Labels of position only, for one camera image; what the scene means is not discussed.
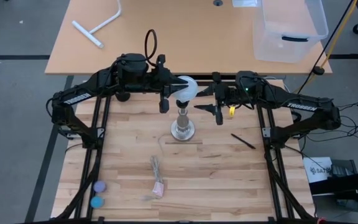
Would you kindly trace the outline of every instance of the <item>purple ball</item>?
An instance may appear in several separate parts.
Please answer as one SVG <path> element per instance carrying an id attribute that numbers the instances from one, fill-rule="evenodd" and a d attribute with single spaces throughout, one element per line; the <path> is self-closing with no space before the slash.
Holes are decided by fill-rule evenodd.
<path id="1" fill-rule="evenodd" d="M 106 183 L 102 180 L 96 181 L 93 185 L 93 190 L 97 193 L 104 192 L 104 190 L 106 190 Z"/>

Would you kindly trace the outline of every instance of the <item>wooden desk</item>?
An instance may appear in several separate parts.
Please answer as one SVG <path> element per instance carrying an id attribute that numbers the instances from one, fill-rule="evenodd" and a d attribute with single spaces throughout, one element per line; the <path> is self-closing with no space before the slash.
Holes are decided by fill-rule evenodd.
<path id="1" fill-rule="evenodd" d="M 283 85 L 282 81 L 272 84 Z M 257 112 L 242 107 L 234 118 L 229 118 L 224 108 L 224 124 L 217 126 L 211 114 L 192 107 L 212 103 L 213 97 L 197 98 L 188 107 L 188 116 L 196 126 L 195 136 L 190 142 L 180 143 L 170 134 L 170 125 L 177 118 L 175 100 L 170 98 L 171 110 L 167 114 L 158 112 L 158 100 L 155 94 L 133 94 L 128 102 L 114 99 L 111 103 L 99 173 L 108 189 L 99 194 L 105 200 L 104 206 L 94 210 L 93 218 L 267 221 L 267 217 L 274 217 Z M 94 99 L 85 101 L 78 105 L 76 114 L 90 125 L 93 108 Z M 292 123 L 288 108 L 274 110 L 274 117 L 277 126 Z M 250 149 L 230 133 L 244 138 L 256 149 Z M 69 146 L 79 142 L 70 141 Z M 298 149 L 296 140 L 287 144 Z M 85 151 L 78 146 L 67 152 L 52 217 L 63 211 L 78 190 Z M 301 156 L 289 149 L 282 149 L 282 154 L 290 190 L 313 214 Z M 150 165 L 152 155 L 161 160 L 166 189 L 161 199 L 145 200 L 152 196 L 155 182 Z M 286 215 L 281 190 L 279 194 Z M 89 193 L 85 195 L 84 215 Z"/>
<path id="2" fill-rule="evenodd" d="M 253 7 L 235 8 L 230 1 L 122 0 L 122 15 L 97 31 L 99 49 L 71 22 L 91 30 L 117 11 L 115 0 L 72 0 L 45 70 L 50 75 L 91 75 L 106 68 L 122 53 L 144 53 L 149 29 L 158 36 L 157 54 L 167 56 L 166 67 L 176 74 L 309 73 L 322 51 L 320 43 L 299 63 L 264 62 L 254 58 Z M 332 73 L 328 63 L 326 73 Z"/>

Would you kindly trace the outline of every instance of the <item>white light bulb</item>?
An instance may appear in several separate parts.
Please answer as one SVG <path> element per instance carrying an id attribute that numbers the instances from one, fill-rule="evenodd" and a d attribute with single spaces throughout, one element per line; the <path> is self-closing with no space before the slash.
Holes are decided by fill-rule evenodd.
<path id="1" fill-rule="evenodd" d="M 182 75 L 178 78 L 187 81 L 188 83 L 184 85 L 188 85 L 188 87 L 172 93 L 172 96 L 182 103 L 194 99 L 198 92 L 198 85 L 196 80 L 186 75 Z"/>

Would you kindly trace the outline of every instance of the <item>pen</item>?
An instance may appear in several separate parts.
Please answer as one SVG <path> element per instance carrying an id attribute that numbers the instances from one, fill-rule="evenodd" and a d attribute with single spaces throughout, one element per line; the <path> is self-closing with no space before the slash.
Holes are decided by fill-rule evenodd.
<path id="1" fill-rule="evenodd" d="M 255 146 L 249 144 L 248 142 L 244 141 L 243 139 L 241 139 L 239 136 L 236 136 L 235 134 L 231 134 L 231 136 L 235 137 L 236 139 L 238 139 L 240 142 L 246 144 L 248 147 L 250 147 L 251 149 L 256 149 Z"/>

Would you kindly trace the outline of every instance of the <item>white pvc pipe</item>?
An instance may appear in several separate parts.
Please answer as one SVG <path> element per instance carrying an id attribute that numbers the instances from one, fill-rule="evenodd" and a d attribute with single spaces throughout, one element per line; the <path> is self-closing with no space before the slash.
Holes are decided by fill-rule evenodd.
<path id="1" fill-rule="evenodd" d="M 117 0 L 117 4 L 118 4 L 118 11 L 115 15 L 113 15 L 112 17 L 110 17 L 110 19 L 102 22 L 102 24 L 98 25 L 97 27 L 93 28 L 93 30 L 90 31 L 91 34 L 93 34 L 94 32 L 100 30 L 100 28 L 104 27 L 106 24 L 108 24 L 109 22 L 117 19 L 117 17 L 119 17 L 121 15 L 121 0 Z"/>
<path id="2" fill-rule="evenodd" d="M 97 27 L 95 27 L 94 29 L 92 29 L 91 31 L 87 31 L 84 27 L 82 27 L 81 25 L 79 25 L 79 23 L 77 23 L 77 21 L 73 21 L 71 22 L 73 24 L 73 26 L 75 28 L 77 28 L 81 33 L 83 33 L 90 41 L 92 41 L 96 46 L 98 46 L 99 48 L 103 48 L 104 45 L 98 40 L 96 39 L 92 34 L 95 33 L 96 31 L 100 30 L 102 27 L 104 27 L 105 25 L 107 25 L 108 23 L 110 23 L 111 21 L 117 19 L 120 15 L 121 15 L 121 0 L 117 0 L 117 4 L 118 4 L 118 11 L 115 15 L 113 15 L 112 17 L 110 17 L 108 20 L 102 22 L 100 25 L 98 25 Z"/>
<path id="3" fill-rule="evenodd" d="M 98 40 L 96 39 L 92 34 L 90 34 L 88 31 L 86 31 L 86 29 L 84 29 L 84 27 L 82 27 L 81 25 L 79 25 L 79 23 L 77 23 L 76 21 L 71 22 L 75 28 L 77 28 L 81 33 L 83 33 L 90 41 L 92 41 L 96 46 L 98 46 L 99 48 L 103 48 L 104 45 Z"/>

